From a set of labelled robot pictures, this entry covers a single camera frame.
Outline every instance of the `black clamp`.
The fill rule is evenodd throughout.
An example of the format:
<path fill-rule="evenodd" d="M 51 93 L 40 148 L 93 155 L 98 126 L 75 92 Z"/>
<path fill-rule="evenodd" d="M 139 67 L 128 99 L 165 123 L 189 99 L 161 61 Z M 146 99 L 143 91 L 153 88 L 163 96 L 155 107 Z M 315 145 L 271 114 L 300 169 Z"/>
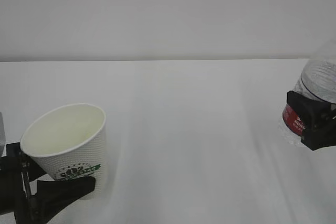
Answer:
<path fill-rule="evenodd" d="M 38 180 L 37 193 L 32 195 L 29 183 L 46 172 L 21 151 L 19 143 L 7 144 L 6 153 L 0 158 L 0 215 L 14 212 L 17 224 L 46 224 L 68 205 L 94 191 L 96 179 L 83 177 Z"/>
<path fill-rule="evenodd" d="M 332 103 L 316 101 L 294 91 L 287 93 L 287 104 L 297 113 L 305 129 L 301 142 L 312 151 L 336 146 L 336 110 Z"/>

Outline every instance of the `white paper cup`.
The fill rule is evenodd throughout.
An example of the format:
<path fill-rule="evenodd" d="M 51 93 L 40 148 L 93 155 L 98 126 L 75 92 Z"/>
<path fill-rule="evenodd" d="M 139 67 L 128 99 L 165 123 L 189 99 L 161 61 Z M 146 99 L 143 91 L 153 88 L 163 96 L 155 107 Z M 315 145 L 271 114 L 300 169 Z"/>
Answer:
<path fill-rule="evenodd" d="M 91 104 L 71 104 L 37 119 L 21 138 L 22 151 L 54 180 L 96 178 L 90 199 L 107 180 L 106 115 Z"/>

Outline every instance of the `table surface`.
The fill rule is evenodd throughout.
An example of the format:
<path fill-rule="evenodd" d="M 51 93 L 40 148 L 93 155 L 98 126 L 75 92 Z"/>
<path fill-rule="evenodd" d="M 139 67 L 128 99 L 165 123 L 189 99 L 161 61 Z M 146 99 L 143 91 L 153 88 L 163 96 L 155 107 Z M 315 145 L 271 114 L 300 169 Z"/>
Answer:
<path fill-rule="evenodd" d="M 306 61 L 4 62 L 0 111 L 9 143 L 55 107 L 106 110 L 109 187 L 50 223 L 329 224 L 336 148 L 277 130 Z"/>

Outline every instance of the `water bottle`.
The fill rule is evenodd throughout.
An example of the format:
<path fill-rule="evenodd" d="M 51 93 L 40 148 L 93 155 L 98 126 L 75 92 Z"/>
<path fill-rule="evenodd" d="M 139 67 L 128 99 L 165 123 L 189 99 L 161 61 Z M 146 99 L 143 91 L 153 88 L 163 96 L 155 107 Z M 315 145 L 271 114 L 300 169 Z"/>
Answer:
<path fill-rule="evenodd" d="M 326 43 L 311 57 L 293 91 L 309 99 L 336 104 L 336 40 Z M 301 143 L 304 124 L 289 105 L 285 106 L 278 127 L 288 143 L 304 146 Z"/>

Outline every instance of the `white backdrop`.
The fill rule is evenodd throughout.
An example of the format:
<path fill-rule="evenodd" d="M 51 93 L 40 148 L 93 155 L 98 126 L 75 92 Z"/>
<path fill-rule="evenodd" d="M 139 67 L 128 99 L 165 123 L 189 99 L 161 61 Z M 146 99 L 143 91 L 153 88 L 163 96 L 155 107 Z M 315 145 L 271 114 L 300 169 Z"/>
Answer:
<path fill-rule="evenodd" d="M 17 142 L 57 106 L 106 110 L 105 197 L 50 224 L 334 224 L 336 147 L 297 148 L 277 130 L 305 63 L 2 62 L 0 111 Z"/>
<path fill-rule="evenodd" d="M 336 0 L 0 0 L 0 60 L 302 57 Z"/>

